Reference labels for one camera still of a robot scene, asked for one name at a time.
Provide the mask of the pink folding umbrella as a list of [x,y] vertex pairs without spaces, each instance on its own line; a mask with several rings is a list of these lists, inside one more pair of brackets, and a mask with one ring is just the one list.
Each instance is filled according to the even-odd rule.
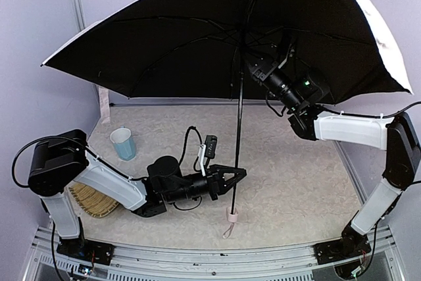
[[292,82],[315,68],[329,85],[319,100],[329,110],[358,95],[411,92],[371,0],[137,0],[44,65],[129,98],[278,100],[250,76],[245,47],[286,59]]

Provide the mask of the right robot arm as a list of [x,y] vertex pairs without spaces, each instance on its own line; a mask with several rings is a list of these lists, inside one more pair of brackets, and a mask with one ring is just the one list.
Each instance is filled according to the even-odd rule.
[[389,116],[335,112],[319,104],[330,92],[323,75],[315,68],[292,82],[283,72],[287,60],[246,48],[243,60],[250,76],[266,88],[266,95],[280,100],[293,131],[304,140],[333,140],[368,145],[386,151],[385,170],[360,211],[351,219],[339,240],[350,252],[366,242],[367,233],[392,209],[401,194],[417,183],[420,142],[405,110]]

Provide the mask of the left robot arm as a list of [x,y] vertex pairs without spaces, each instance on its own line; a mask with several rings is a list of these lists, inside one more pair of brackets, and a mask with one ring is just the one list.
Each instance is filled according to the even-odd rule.
[[83,235],[82,221],[65,190],[72,182],[87,185],[132,213],[150,218],[165,213],[168,204],[178,201],[204,195],[215,201],[247,175],[244,168],[205,163],[200,171],[184,176],[179,160],[165,155],[147,167],[146,177],[131,178],[94,153],[79,129],[38,139],[35,144],[28,186],[41,198],[64,240]]

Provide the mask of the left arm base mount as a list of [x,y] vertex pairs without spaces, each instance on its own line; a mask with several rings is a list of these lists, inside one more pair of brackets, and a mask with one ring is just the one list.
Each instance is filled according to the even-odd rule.
[[114,246],[109,243],[92,240],[61,240],[57,253],[93,264],[109,266]]

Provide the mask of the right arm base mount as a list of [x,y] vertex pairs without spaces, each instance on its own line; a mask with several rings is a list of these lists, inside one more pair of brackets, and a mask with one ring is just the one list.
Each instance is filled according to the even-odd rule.
[[362,255],[362,252],[371,252],[371,246],[368,242],[362,242],[359,245],[346,245],[341,240],[332,240],[328,242],[316,243],[314,251],[319,265],[341,261]]

